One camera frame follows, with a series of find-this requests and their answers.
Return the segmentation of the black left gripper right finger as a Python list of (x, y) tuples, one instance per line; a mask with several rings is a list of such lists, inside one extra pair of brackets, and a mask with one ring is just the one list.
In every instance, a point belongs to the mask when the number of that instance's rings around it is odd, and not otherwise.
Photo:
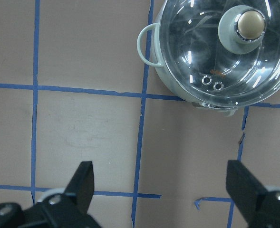
[(247, 225), (252, 225), (267, 189), (239, 160), (229, 160), (226, 170), (226, 190)]

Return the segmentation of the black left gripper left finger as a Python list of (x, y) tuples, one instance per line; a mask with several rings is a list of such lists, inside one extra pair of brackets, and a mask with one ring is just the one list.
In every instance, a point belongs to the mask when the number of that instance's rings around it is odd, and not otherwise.
[(82, 214), (87, 214), (94, 195), (94, 170), (92, 161), (82, 161), (64, 190), (64, 194)]

